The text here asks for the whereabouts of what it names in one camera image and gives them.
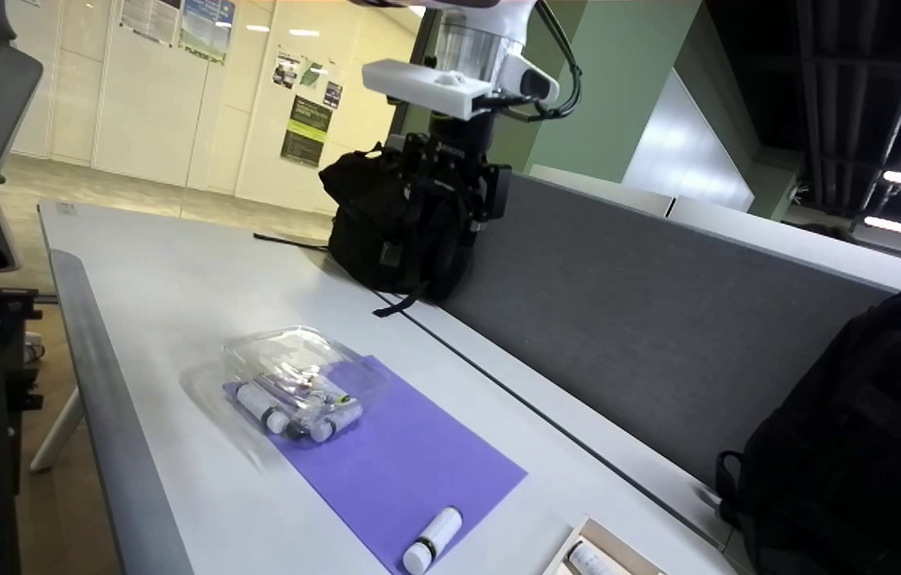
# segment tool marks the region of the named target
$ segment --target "ceiling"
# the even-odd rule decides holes
[[[803,150],[803,200],[901,222],[901,0],[705,0],[767,146]]]

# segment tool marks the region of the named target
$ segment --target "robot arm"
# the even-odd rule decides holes
[[[378,62],[363,88],[459,121],[494,101],[554,101],[559,88],[525,62],[527,20],[538,0],[413,0],[440,11],[439,66]]]

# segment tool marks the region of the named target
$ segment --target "backpack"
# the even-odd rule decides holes
[[[363,288],[406,294],[378,317],[447,301],[476,243],[480,194],[435,179],[419,150],[410,137],[406,150],[345,154],[321,174],[338,205],[329,257]]]
[[[901,294],[719,458],[715,493],[759,575],[901,575]]]

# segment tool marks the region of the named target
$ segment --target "cable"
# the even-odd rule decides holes
[[[535,115],[522,115],[522,112],[504,112],[509,118],[516,121],[549,121],[549,118],[568,118],[574,112],[574,107],[582,101],[582,66],[579,66],[579,59],[572,50],[572,41],[568,34],[564,33],[555,13],[549,11],[548,0],[538,0],[538,13],[549,33],[549,40],[555,41],[555,48],[564,50],[565,64],[568,64],[568,76],[572,76],[572,90],[568,96],[555,107],[555,110],[548,110],[542,101],[535,101]]]

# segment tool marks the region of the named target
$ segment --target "table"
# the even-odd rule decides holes
[[[42,205],[42,224],[129,572],[384,572],[291,462],[251,467],[182,390],[225,338],[291,325],[378,355],[527,470],[439,575],[539,572],[584,517],[673,575],[734,572],[413,320],[378,320],[384,301],[324,252],[82,205]]]

